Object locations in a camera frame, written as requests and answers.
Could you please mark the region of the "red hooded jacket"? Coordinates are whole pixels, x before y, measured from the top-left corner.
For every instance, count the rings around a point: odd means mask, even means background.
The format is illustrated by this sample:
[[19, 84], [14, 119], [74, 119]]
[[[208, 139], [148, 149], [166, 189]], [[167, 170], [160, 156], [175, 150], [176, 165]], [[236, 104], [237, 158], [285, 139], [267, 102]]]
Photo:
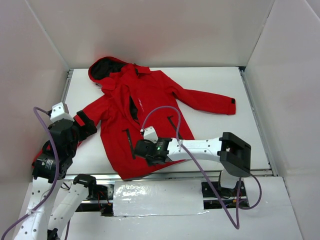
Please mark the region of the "red hooded jacket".
[[236, 113], [236, 100], [232, 97], [185, 89], [161, 70], [111, 56], [93, 63], [88, 77], [100, 87], [102, 96], [83, 112], [100, 128], [107, 159], [123, 180], [163, 168], [161, 164], [150, 166], [134, 155], [134, 148], [142, 139], [142, 128], [153, 126], [162, 138], [194, 139], [178, 102], [201, 112]]

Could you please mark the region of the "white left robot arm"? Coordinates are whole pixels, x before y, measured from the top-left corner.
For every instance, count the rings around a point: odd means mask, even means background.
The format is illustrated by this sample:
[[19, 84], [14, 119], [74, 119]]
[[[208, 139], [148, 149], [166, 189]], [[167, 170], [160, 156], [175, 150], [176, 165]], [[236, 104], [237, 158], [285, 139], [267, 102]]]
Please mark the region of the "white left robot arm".
[[71, 217], [84, 199], [98, 194], [97, 180], [89, 174], [77, 175], [64, 200], [54, 208], [56, 197], [80, 142], [97, 132], [94, 121], [81, 110], [78, 123], [65, 110], [47, 112], [52, 123], [45, 125], [48, 141], [33, 163], [31, 196], [24, 216], [17, 222], [16, 240], [59, 240], [68, 232]]

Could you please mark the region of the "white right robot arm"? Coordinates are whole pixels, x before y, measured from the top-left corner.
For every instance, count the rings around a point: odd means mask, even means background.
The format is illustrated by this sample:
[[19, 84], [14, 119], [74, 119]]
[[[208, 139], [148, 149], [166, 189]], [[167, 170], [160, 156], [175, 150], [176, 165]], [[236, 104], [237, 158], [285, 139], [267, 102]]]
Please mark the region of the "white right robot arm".
[[235, 190], [239, 178], [251, 176], [251, 145], [231, 132], [205, 140], [141, 139], [133, 153], [149, 166], [193, 159], [220, 163], [223, 169], [217, 189], [223, 196]]

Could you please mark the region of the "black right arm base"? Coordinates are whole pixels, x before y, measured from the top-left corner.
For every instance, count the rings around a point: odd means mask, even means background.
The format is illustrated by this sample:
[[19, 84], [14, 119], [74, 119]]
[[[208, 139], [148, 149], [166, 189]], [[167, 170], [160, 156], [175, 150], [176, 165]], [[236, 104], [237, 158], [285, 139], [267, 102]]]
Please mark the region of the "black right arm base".
[[[235, 199], [237, 196], [237, 189], [238, 189], [238, 183], [236, 183], [235, 188], [224, 188], [219, 185], [217, 181], [212, 181], [211, 184], [215, 187], [218, 195], [223, 199], [223, 200], [231, 200]], [[213, 192], [212, 188], [207, 182], [201, 182], [201, 191], [202, 191], [202, 196], [205, 199], [213, 199], [217, 198], [216, 194]], [[247, 192], [246, 188], [244, 185], [244, 182], [241, 182], [240, 185], [240, 192], [239, 192], [239, 197], [240, 199], [246, 199], [247, 198]]]

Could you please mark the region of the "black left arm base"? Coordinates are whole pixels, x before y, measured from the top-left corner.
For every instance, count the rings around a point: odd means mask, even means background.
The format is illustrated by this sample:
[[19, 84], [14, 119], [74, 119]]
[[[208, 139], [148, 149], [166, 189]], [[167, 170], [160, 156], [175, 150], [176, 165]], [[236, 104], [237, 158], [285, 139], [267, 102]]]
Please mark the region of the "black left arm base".
[[112, 217], [113, 212], [113, 191], [114, 186], [97, 184], [97, 179], [88, 174], [79, 174], [74, 180], [73, 184], [81, 184], [87, 188], [88, 194], [84, 201], [88, 203], [80, 203], [75, 210], [76, 212], [98, 212], [103, 217]]

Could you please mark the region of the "reflective foil sheet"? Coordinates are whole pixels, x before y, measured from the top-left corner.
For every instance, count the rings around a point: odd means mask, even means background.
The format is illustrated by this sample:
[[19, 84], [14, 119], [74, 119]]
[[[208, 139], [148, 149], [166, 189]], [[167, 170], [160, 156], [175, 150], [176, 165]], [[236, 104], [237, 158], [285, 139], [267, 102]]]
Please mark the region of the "reflective foil sheet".
[[116, 182], [115, 217], [189, 216], [207, 213], [201, 181], [164, 180]]

